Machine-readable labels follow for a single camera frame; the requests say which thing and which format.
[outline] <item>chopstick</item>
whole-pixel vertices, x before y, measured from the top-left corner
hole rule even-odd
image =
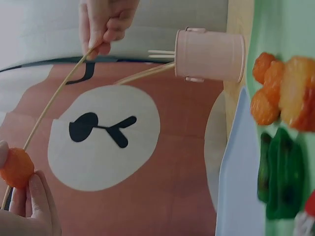
[[[175,55],[149,55],[150,58],[175,58]]]
[[[162,50],[149,50],[148,53],[157,53],[157,54],[171,54],[174,55],[173,51],[162,51]]]
[[[66,76],[66,78],[64,79],[64,81],[60,84],[59,88],[56,90],[56,92],[54,93],[54,95],[52,96],[52,98],[50,99],[50,101],[47,103],[46,107],[44,108],[43,112],[41,113],[41,115],[39,116],[37,122],[35,123],[28,139],[26,140],[23,149],[26,150],[35,134],[35,131],[37,130],[37,128],[40,125],[40,122],[43,120],[44,116],[46,115],[48,109],[51,107],[52,103],[54,102],[54,100],[56,99],[57,95],[61,92],[61,90],[63,89],[63,87],[65,86],[65,84],[67,83],[67,81],[73,76],[73,74],[75,73],[75,71],[79,68],[79,66],[86,60],[86,58],[90,55],[90,53],[93,51],[94,49],[91,48],[88,50],[88,52],[80,59],[80,61],[75,65],[75,67],[70,71],[70,73]],[[150,68],[148,70],[139,72],[137,74],[131,75],[131,76],[127,76],[119,81],[117,81],[116,83],[114,83],[115,85],[122,85],[149,75],[154,75],[157,73],[160,73],[162,71],[171,69],[175,66],[175,63],[168,63],[168,64],[164,64],[164,65],[160,65],[157,67],[153,67]],[[6,201],[9,197],[10,191],[11,191],[11,187],[7,186],[4,197],[3,197],[3,201],[2,201],[2,205],[1,205],[1,209],[4,209]]]
[[[149,58],[175,58],[174,51],[149,50],[148,53],[157,54],[157,55],[149,55]]]

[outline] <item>toy food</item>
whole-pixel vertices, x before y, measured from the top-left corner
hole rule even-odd
[[[23,149],[10,148],[0,173],[10,187],[25,188],[34,173],[34,164]]]
[[[304,211],[296,215],[294,221],[294,236],[312,236],[315,222],[315,191],[306,201]]]
[[[268,151],[271,143],[271,137],[267,133],[260,136],[260,163],[257,181],[257,196],[264,203],[269,200],[269,167],[268,167]]]
[[[304,163],[302,150],[283,129],[271,140],[268,152],[269,200],[266,217],[293,219],[302,204]]]
[[[252,69],[252,75],[262,85],[264,84],[265,73],[270,67],[271,62],[274,60],[276,60],[274,55],[262,53],[255,61],[254,67]]]
[[[263,90],[269,102],[275,107],[279,107],[280,88],[283,75],[284,63],[279,60],[272,61],[265,73]]]
[[[282,120],[299,131],[315,131],[315,60],[292,57],[281,85]]]
[[[252,97],[251,114],[258,125],[269,125],[278,119],[280,110],[269,102],[263,89],[260,89]]]

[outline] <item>green toy pepper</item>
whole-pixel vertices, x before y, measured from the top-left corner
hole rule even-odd
[[[304,165],[300,146],[279,128],[269,152],[269,201],[267,219],[293,219],[302,204]]]
[[[269,200],[269,167],[268,167],[268,151],[271,143],[271,137],[267,133],[260,136],[260,162],[257,181],[257,196],[264,203]]]

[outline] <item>red object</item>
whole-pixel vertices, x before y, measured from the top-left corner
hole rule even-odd
[[[25,188],[34,173],[34,164],[30,156],[21,148],[10,148],[1,177],[12,188]]]
[[[315,190],[305,203],[305,211],[308,215],[315,218]]]

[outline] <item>light blue plate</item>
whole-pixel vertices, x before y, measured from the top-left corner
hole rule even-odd
[[[242,88],[219,177],[216,236],[264,236],[265,207],[257,199],[259,144]]]

